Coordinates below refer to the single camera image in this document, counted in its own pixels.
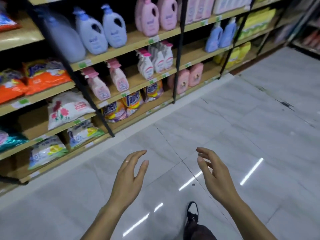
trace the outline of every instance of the aisle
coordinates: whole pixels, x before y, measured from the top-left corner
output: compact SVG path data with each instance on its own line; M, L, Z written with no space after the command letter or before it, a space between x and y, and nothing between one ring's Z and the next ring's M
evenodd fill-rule
M314 77L319 64L288 48L276 52L3 209L1 235L79 239L109 198L124 157L147 149L144 159L150 163L142 191L112 239L182 239L185 209L194 200L199 223L217 239L240 240L230 215L206 190L195 152L203 146L225 162L240 196L279 240L320 238L320 128L317 121L306 123L316 119L316 108L300 106L320 104L313 94L319 89ZM288 99L294 108L274 97Z

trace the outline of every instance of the blue bottle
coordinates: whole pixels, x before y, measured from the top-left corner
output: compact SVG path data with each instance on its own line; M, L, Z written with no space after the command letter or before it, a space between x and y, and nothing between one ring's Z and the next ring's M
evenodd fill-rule
M214 27L211 30L210 37L205 44L205 52L214 52L219 48L219 43L222 38L223 29L220 26L220 22L214 24Z
M236 30L237 30L236 18L232 17L228 25L225 27L223 31L222 38L219 42L219 48L223 48L231 45L232 39L236 33Z
M112 11L108 4L101 7L104 10L103 29L107 41L113 48L124 46L127 42L126 23L122 16Z

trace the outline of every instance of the tile floor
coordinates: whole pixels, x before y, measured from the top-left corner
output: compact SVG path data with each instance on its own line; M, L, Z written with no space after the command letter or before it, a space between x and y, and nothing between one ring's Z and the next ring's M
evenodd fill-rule
M182 239L191 200L200 224L218 240L241 239L206 190L195 152L203 146L225 162L240 196L279 240L320 239L319 74L318 60L290 48L277 51L0 211L2 238L79 239L107 201L123 159L147 149L142 191L112 239Z

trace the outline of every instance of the right hand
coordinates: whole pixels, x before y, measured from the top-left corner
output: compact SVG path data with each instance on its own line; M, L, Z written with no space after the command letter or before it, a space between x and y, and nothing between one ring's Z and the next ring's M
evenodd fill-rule
M196 150L198 152L198 165L210 194L224 207L239 200L240 196L233 184L228 167L218 155L214 151L203 147L198 147Z

